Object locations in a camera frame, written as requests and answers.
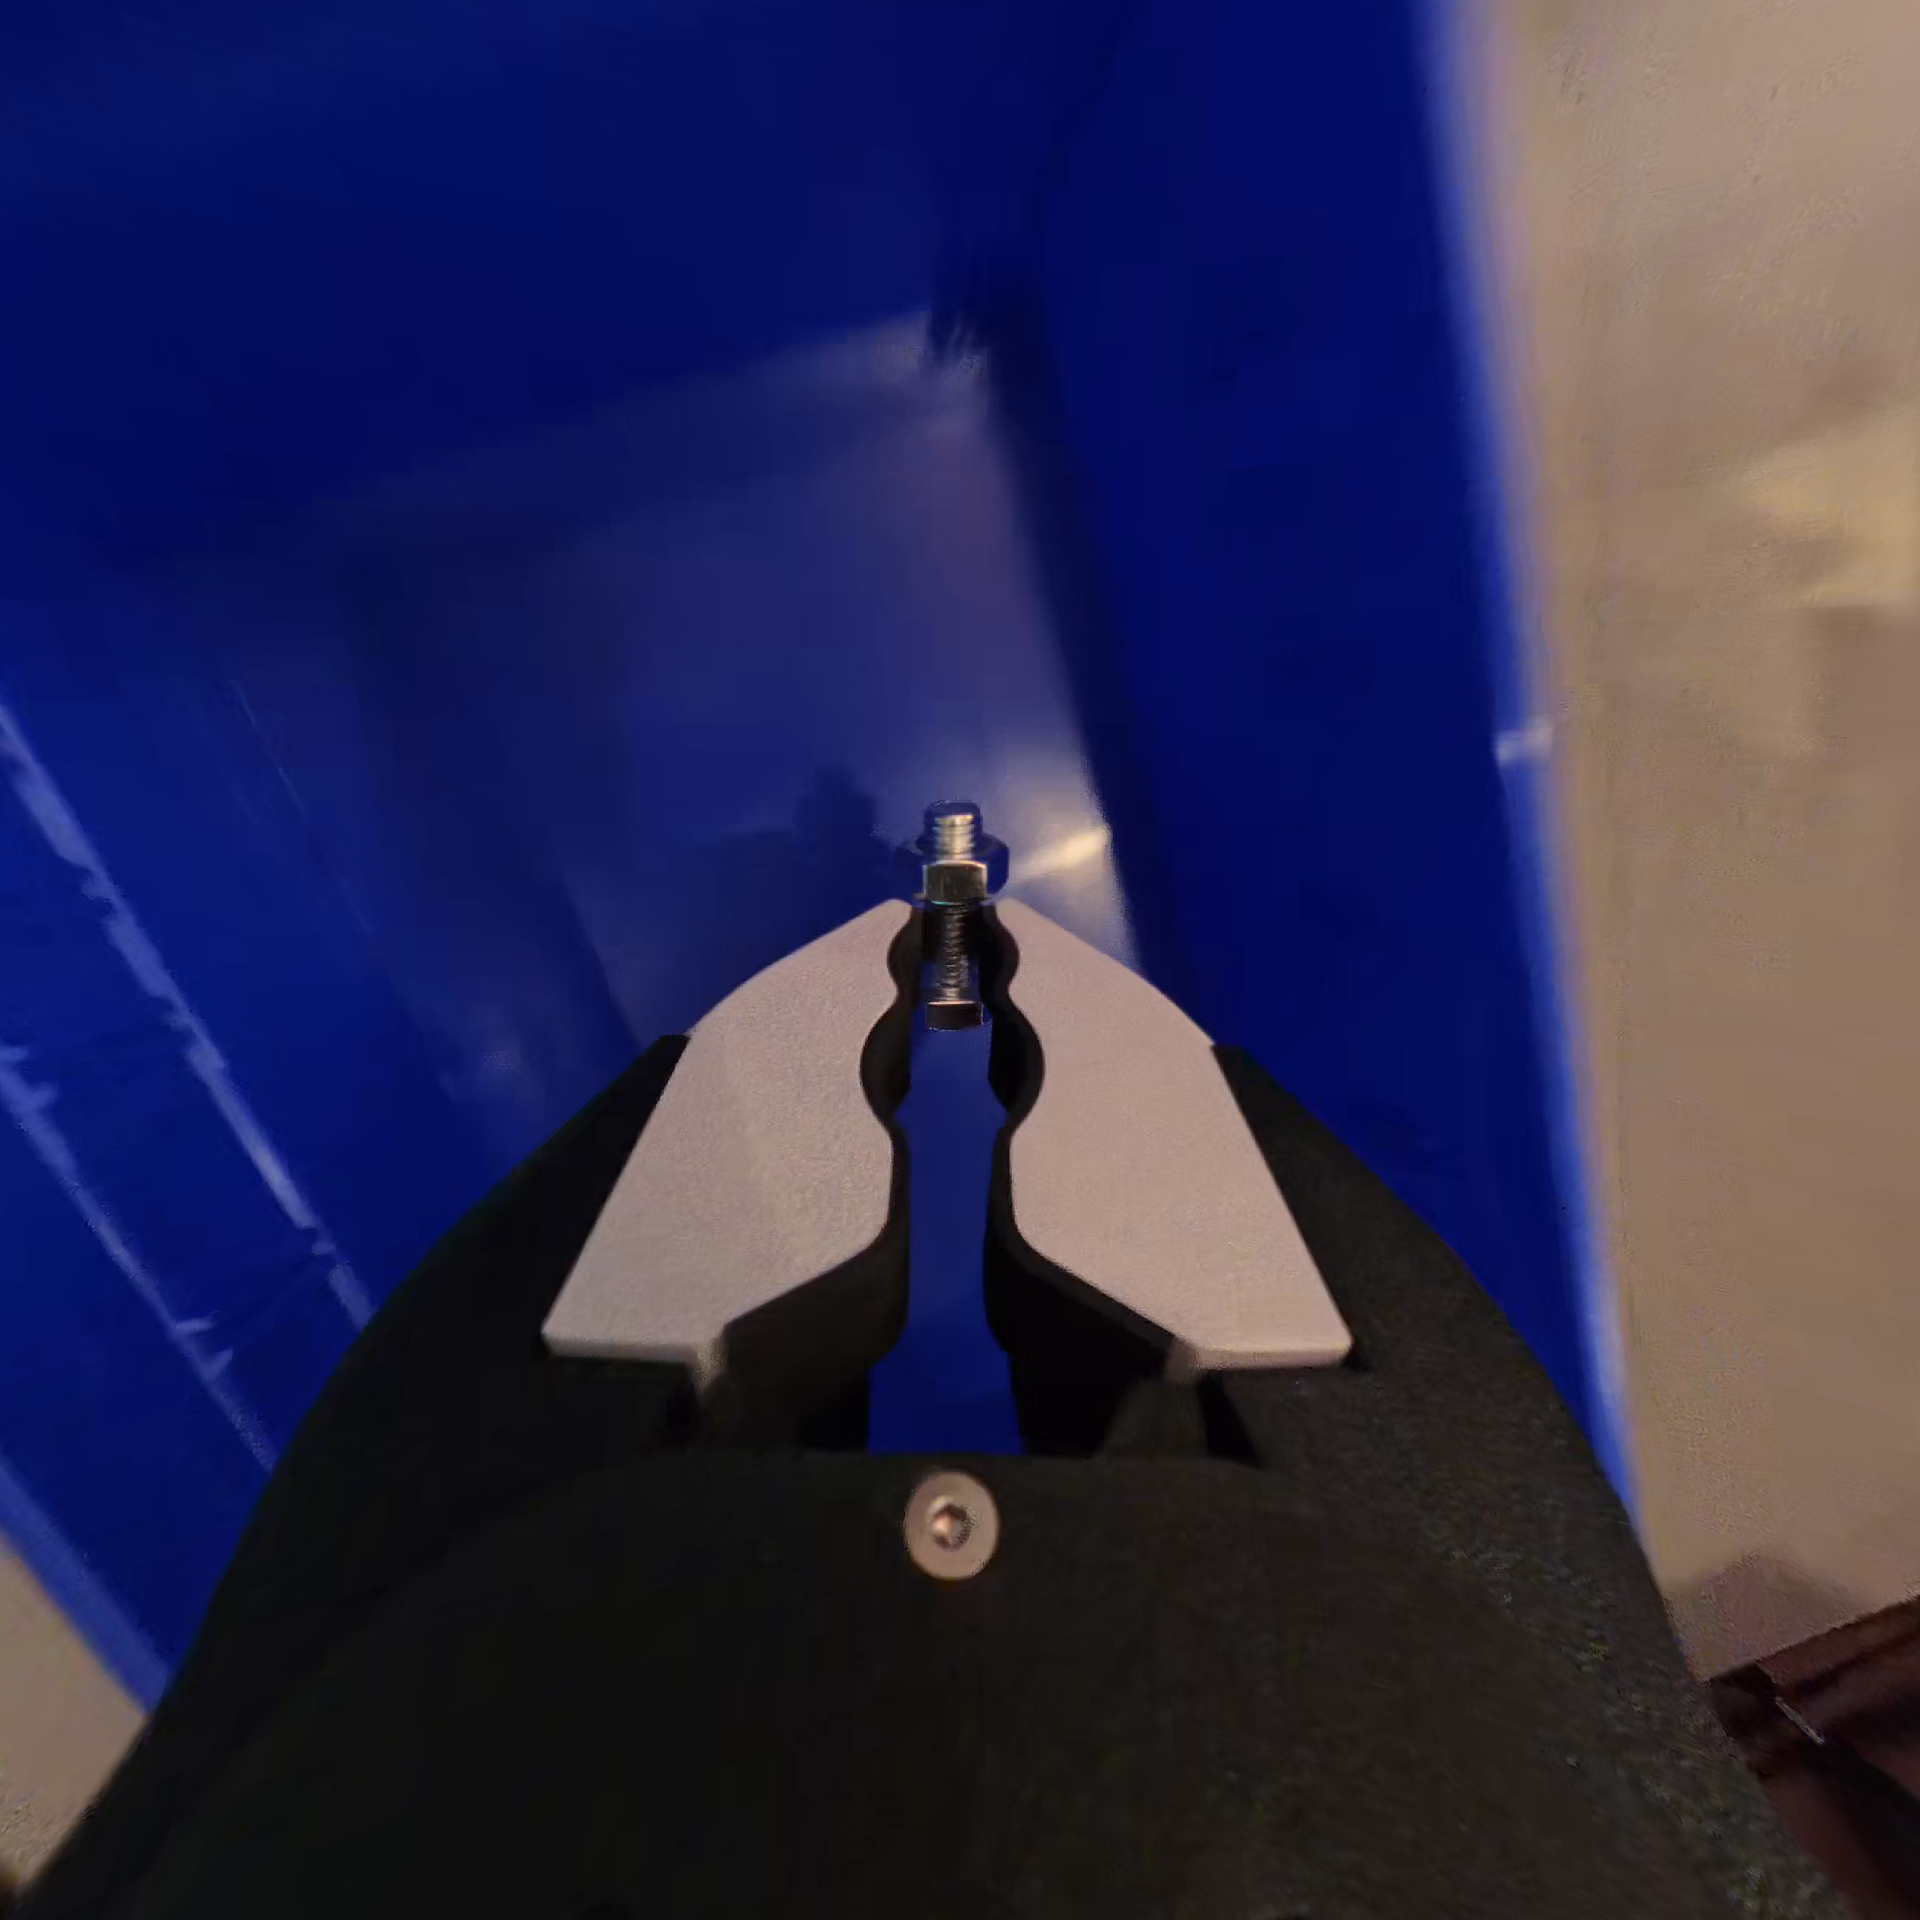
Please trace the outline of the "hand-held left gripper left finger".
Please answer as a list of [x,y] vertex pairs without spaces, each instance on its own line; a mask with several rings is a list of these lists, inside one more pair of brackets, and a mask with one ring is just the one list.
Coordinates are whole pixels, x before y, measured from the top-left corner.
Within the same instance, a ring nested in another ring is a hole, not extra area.
[[687,1031],[545,1319],[551,1352],[671,1362],[711,1386],[754,1309],[876,1245],[895,1154],[860,1067],[914,932],[908,902],[868,907]]

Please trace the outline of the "blue plastic bin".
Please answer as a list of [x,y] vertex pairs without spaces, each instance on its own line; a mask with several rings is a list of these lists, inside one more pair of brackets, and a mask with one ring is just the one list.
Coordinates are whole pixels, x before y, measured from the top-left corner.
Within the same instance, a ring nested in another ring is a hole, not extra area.
[[1511,5],[5,5],[5,1546],[137,1710],[373,1308],[925,799],[1629,1495]]

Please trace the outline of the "silver hex bolt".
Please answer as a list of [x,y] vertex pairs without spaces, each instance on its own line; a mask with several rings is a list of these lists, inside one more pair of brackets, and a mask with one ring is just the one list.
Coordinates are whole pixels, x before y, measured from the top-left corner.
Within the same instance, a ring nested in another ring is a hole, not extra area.
[[[989,837],[974,803],[932,803],[923,813],[918,863],[930,856],[988,856]],[[986,902],[974,907],[921,907],[923,922],[923,1016],[930,1032],[978,1028],[986,1014],[977,984],[977,923]]]

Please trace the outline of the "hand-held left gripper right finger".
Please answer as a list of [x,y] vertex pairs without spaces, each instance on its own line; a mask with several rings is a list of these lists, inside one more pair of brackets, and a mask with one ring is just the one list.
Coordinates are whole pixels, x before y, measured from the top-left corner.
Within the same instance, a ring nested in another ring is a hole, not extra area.
[[1140,974],[1021,900],[996,909],[994,1231],[1014,1315],[1174,1382],[1332,1370],[1353,1333],[1225,1066]]

